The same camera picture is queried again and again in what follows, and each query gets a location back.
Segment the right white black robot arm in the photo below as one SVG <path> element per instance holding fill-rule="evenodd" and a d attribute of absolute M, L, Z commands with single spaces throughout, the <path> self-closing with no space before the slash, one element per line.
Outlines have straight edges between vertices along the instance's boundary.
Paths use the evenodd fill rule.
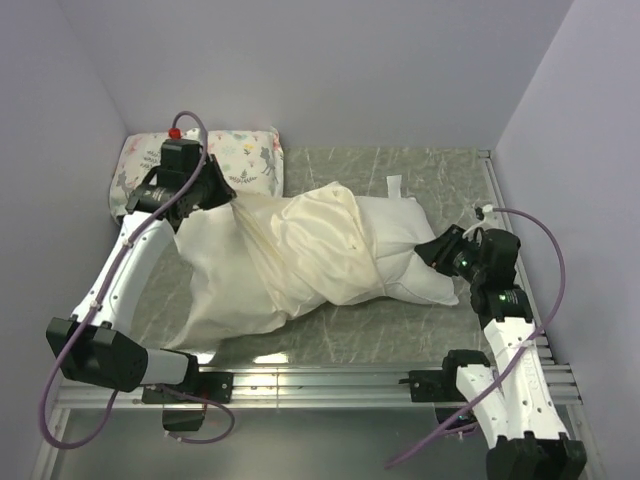
<path fill-rule="evenodd" d="M 467 236 L 451 226 L 416 246 L 438 273 L 468 282 L 472 309 L 495 363 L 474 351 L 451 351 L 440 385 L 465 399 L 488 445 L 490 479 L 577 479 L 587 463 L 583 443 L 571 438 L 552 400 L 535 340 L 539 331 L 525 291 L 516 284 L 520 240 L 496 228 Z"/>

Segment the white pillow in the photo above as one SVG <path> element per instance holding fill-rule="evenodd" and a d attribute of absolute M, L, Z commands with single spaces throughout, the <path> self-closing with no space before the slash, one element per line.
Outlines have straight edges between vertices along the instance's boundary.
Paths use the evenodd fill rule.
<path fill-rule="evenodd" d="M 386 182 L 385 197 L 356 198 L 382 281 L 380 289 L 357 300 L 388 297 L 418 305 L 456 306 L 459 299 L 451 278 L 436 272 L 415 251 L 435 239 L 424 209 L 415 198 L 401 195 L 400 175 L 388 176 Z"/>

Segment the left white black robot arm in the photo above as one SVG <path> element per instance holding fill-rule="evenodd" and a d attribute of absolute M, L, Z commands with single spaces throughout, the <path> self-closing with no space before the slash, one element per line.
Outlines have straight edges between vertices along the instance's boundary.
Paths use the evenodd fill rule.
<path fill-rule="evenodd" d="M 182 222 L 197 209 L 220 207 L 234 197 L 199 142 L 163 142 L 159 165 L 128 198 L 116 245 L 89 293 L 69 318 L 54 318 L 47 328 L 66 379 L 122 392 L 166 384 L 179 402 L 199 395 L 202 379 L 194 356 L 145 348 L 129 334 L 149 276 Z"/>

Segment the cream satin pillowcase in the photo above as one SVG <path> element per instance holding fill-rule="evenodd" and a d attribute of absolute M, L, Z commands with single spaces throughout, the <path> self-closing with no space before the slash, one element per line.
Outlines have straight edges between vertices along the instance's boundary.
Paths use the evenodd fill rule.
<path fill-rule="evenodd" d="M 192 268 L 192 303 L 174 350 L 270 333 L 326 302 L 385 292 L 372 227 L 337 182 L 292 198 L 241 192 L 191 214 L 175 244 Z"/>

